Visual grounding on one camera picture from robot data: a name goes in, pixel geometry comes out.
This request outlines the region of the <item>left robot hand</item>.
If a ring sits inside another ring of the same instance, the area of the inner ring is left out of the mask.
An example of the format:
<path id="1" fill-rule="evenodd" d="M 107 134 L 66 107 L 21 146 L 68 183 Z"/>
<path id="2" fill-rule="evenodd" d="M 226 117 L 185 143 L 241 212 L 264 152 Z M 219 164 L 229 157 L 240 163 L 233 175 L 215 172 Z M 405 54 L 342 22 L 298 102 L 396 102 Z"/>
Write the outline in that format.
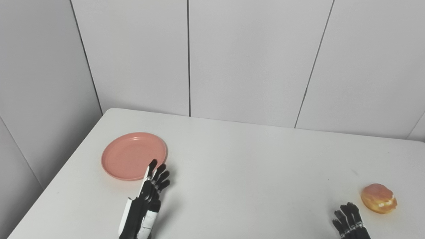
<path id="1" fill-rule="evenodd" d="M 170 185 L 170 172 L 163 163 L 152 160 L 146 170 L 139 195 L 128 198 L 119 225 L 120 239 L 150 239 L 158 212 L 161 192 Z"/>

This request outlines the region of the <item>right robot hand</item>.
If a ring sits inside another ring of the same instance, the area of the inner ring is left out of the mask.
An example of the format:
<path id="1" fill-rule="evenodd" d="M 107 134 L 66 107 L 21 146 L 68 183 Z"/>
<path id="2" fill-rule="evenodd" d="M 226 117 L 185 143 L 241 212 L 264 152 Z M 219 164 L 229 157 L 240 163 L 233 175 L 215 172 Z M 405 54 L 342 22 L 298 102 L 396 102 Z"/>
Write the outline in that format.
<path id="1" fill-rule="evenodd" d="M 331 222 L 338 231 L 340 239 L 371 239 L 359 208 L 354 203 L 342 204 L 340 210 L 334 211 L 334 215 L 336 218 Z"/>

